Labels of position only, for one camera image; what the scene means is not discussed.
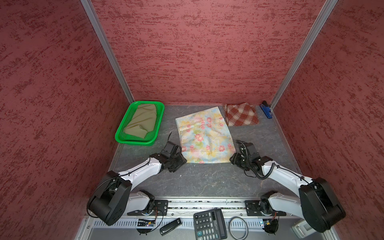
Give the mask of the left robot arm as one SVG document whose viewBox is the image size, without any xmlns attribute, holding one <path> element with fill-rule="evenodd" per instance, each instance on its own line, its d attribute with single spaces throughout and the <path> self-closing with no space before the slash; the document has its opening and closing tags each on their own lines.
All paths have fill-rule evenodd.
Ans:
<svg viewBox="0 0 384 240">
<path fill-rule="evenodd" d="M 174 173 L 185 163 L 187 160 L 182 153 L 168 155 L 161 152 L 150 155 L 132 169 L 120 173 L 107 172 L 87 202 L 87 214 L 111 226 L 124 214 L 150 209 L 155 197 L 144 190 L 134 193 L 132 190 L 164 170 Z"/>
</svg>

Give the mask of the green plastic basket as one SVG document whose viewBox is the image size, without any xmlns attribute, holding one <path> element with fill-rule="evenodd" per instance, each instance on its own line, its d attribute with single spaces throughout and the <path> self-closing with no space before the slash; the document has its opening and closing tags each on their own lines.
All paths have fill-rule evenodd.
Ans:
<svg viewBox="0 0 384 240">
<path fill-rule="evenodd" d="M 157 119 L 155 123 L 155 129 L 147 133 L 144 139 L 135 137 L 132 135 L 128 135 L 123 132 L 124 128 L 132 120 L 136 109 L 141 104 L 154 104 L 157 109 Z M 164 104 L 156 101 L 136 101 L 130 104 L 115 134 L 116 141 L 121 144 L 128 144 L 128 145 L 134 145 L 134 146 L 152 146 L 158 136 L 164 110 L 165 110 Z"/>
</svg>

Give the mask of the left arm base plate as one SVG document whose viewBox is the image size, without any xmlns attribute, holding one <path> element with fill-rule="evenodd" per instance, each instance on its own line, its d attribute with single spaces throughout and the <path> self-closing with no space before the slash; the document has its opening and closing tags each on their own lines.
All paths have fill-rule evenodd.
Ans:
<svg viewBox="0 0 384 240">
<path fill-rule="evenodd" d="M 143 210 L 128 212 L 128 213 L 125 213 L 125 215 L 152 217 L 152 216 L 155 216 L 156 213 L 163 213 L 163 215 L 166 216 L 168 211 L 168 203 L 169 203 L 168 200 L 152 200 L 152 201 L 149 201 L 149 203 Z"/>
</svg>

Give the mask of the red plaid skirt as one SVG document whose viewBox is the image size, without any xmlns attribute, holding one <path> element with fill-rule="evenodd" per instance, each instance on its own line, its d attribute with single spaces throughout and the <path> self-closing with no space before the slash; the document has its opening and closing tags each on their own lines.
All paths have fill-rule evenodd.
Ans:
<svg viewBox="0 0 384 240">
<path fill-rule="evenodd" d="M 224 111 L 229 127 L 252 126 L 259 123 L 256 108 L 249 103 L 224 105 Z"/>
</svg>

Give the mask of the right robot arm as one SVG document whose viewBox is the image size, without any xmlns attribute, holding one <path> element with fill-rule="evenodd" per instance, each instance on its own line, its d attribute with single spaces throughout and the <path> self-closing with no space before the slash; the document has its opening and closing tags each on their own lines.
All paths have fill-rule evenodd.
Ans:
<svg viewBox="0 0 384 240">
<path fill-rule="evenodd" d="M 267 156 L 235 153 L 230 162 L 244 172 L 253 172 L 259 180 L 272 179 L 293 193 L 287 196 L 270 191 L 262 195 L 257 209 L 265 216 L 284 212 L 305 220 L 319 233 L 330 230 L 346 217 L 346 211 L 331 185 L 323 178 L 305 177 L 282 167 Z"/>
</svg>

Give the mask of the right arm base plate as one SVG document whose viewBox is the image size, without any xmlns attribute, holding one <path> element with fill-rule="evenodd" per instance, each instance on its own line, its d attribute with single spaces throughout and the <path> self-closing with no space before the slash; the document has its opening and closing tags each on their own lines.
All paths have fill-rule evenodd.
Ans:
<svg viewBox="0 0 384 240">
<path fill-rule="evenodd" d="M 260 200 L 246 200 L 245 208 L 247 212 L 247 216 L 252 217 L 286 217 L 287 214 L 285 212 L 276 212 L 272 211 L 271 214 L 265 214 L 262 212 Z"/>
</svg>

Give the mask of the floral pastel skirt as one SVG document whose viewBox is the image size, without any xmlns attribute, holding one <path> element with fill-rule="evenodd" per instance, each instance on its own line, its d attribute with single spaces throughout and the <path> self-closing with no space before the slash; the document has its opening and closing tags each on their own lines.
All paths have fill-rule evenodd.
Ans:
<svg viewBox="0 0 384 240">
<path fill-rule="evenodd" d="M 236 152 L 219 107 L 176 118 L 182 154 L 190 164 L 228 163 Z"/>
</svg>

